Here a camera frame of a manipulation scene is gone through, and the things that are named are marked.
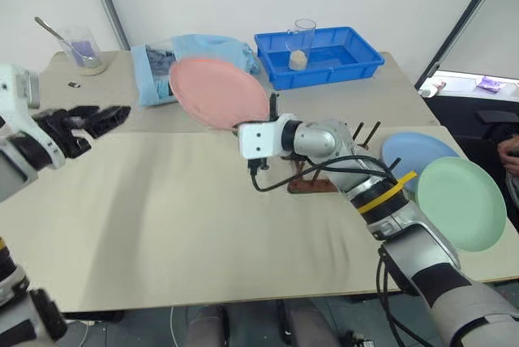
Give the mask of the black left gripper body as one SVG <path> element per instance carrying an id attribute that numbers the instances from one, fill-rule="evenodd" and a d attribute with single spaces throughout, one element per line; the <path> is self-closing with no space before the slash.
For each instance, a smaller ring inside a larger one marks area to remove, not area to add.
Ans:
<path id="1" fill-rule="evenodd" d="M 34 114 L 32 119 L 58 145 L 65 158 L 75 159 L 92 147 L 83 137 L 74 136 L 73 130 L 82 130 L 84 121 L 68 121 L 66 109 L 47 109 Z"/>

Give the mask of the bystander bare hand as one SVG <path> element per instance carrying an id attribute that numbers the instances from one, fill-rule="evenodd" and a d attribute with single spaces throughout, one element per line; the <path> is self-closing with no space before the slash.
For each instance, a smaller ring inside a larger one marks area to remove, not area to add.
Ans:
<path id="1" fill-rule="evenodd" d="M 504 166 L 518 166 L 518 135 L 500 142 L 497 151 Z"/>

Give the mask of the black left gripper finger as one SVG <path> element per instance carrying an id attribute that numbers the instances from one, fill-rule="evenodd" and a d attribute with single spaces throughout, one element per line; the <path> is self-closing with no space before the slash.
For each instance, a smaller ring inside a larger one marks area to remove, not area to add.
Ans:
<path id="1" fill-rule="evenodd" d="M 67 111 L 68 121 L 87 121 L 99 112 L 97 105 L 79 105 Z"/>
<path id="2" fill-rule="evenodd" d="M 110 106 L 87 117 L 83 129 L 94 139 L 121 126 L 129 117 L 130 106 Z"/>

